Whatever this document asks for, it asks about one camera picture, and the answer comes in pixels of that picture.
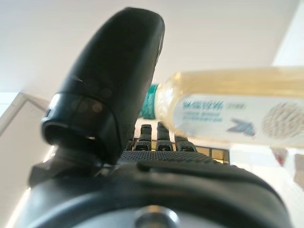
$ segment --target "white label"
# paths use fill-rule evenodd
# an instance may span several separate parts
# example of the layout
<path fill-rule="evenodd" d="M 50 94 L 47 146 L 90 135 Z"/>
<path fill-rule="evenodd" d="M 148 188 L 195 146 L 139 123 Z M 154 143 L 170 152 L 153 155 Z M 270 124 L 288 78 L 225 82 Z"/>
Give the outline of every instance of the white label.
<path fill-rule="evenodd" d="M 302 99 L 194 94 L 177 102 L 173 121 L 188 136 L 302 147 L 303 107 Z"/>

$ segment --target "clear plastic bottle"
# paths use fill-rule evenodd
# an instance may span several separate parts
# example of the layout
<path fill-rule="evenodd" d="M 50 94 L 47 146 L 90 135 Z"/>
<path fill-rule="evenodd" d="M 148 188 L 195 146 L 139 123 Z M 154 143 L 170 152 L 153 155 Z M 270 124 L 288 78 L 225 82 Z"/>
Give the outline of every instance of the clear plastic bottle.
<path fill-rule="evenodd" d="M 140 116 L 204 140 L 304 147 L 304 67 L 177 73 Z"/>

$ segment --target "white wall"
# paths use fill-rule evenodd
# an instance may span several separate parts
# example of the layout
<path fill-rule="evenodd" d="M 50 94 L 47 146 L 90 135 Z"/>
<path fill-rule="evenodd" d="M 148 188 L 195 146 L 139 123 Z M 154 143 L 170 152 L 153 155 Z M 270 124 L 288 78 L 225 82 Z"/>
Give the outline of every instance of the white wall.
<path fill-rule="evenodd" d="M 304 65 L 304 0 L 299 2 L 273 64 Z"/>
<path fill-rule="evenodd" d="M 97 28 L 126 6 L 166 23 L 154 82 L 176 71 L 272 64 L 298 0 L 2 0 L 0 91 L 50 98 Z"/>
<path fill-rule="evenodd" d="M 43 161 L 50 149 L 40 135 L 44 113 L 19 94 L 0 118 L 0 227 L 5 227 L 27 188 L 31 166 Z"/>
<path fill-rule="evenodd" d="M 0 93 L 0 117 L 13 102 L 18 92 Z"/>

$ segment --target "black plastic casing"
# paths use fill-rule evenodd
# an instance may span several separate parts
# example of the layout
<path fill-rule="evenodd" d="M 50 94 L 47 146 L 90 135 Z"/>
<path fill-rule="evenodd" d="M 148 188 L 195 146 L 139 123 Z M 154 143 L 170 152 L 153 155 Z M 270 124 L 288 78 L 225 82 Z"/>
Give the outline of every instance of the black plastic casing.
<path fill-rule="evenodd" d="M 164 35 L 160 15 L 125 8 L 93 36 L 42 120 L 52 145 L 115 164 L 151 84 Z"/>
<path fill-rule="evenodd" d="M 79 228 L 98 215 L 161 205 L 191 214 L 189 228 L 193 227 L 194 216 L 218 224 L 212 227 L 292 228 L 278 194 L 250 172 L 214 164 L 214 160 L 197 152 L 124 154 L 133 162 L 124 160 L 106 177 L 53 178 L 34 187 L 16 227 Z M 101 220 L 98 227 L 110 228 L 117 223 Z"/>

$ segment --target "white ceiling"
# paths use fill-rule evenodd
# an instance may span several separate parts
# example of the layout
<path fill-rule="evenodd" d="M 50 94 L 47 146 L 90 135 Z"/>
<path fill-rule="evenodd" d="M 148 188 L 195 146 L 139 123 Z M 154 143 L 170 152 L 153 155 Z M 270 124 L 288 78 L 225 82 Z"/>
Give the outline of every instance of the white ceiling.
<path fill-rule="evenodd" d="M 154 82 L 180 70 L 272 64 L 298 0 L 0 1 L 0 91 L 50 98 L 97 28 L 116 11 L 146 8 L 166 34 Z"/>

